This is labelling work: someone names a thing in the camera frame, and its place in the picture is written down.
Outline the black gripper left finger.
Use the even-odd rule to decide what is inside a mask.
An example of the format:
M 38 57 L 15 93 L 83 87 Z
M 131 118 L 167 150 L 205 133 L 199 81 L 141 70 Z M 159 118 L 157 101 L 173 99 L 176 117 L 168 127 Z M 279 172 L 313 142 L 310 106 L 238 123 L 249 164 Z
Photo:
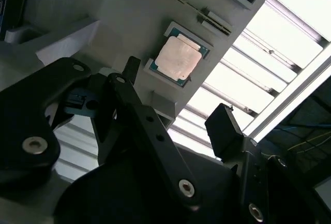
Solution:
M 1 92 L 1 186 L 37 187 L 60 155 L 54 130 L 75 115 L 91 118 L 99 166 L 127 152 L 144 161 L 185 208 L 199 208 L 195 178 L 153 108 L 120 73 L 92 74 L 65 57 Z

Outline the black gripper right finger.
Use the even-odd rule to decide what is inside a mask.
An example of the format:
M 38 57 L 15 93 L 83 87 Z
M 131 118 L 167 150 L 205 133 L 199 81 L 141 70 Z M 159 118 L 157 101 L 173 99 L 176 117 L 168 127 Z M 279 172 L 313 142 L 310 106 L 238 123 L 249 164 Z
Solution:
M 231 108 L 221 103 L 205 126 L 214 154 L 232 172 L 230 223 L 318 223 L 290 164 L 277 155 L 265 158 L 241 132 Z

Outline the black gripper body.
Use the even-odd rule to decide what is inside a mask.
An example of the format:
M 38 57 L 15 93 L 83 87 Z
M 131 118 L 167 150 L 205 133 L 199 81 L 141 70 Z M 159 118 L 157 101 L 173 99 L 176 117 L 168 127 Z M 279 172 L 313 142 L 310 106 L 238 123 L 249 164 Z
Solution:
M 77 179 L 54 211 L 56 223 L 240 223 L 238 181 L 213 158 L 180 148 L 202 195 L 196 211 L 172 199 L 156 171 L 132 152 Z

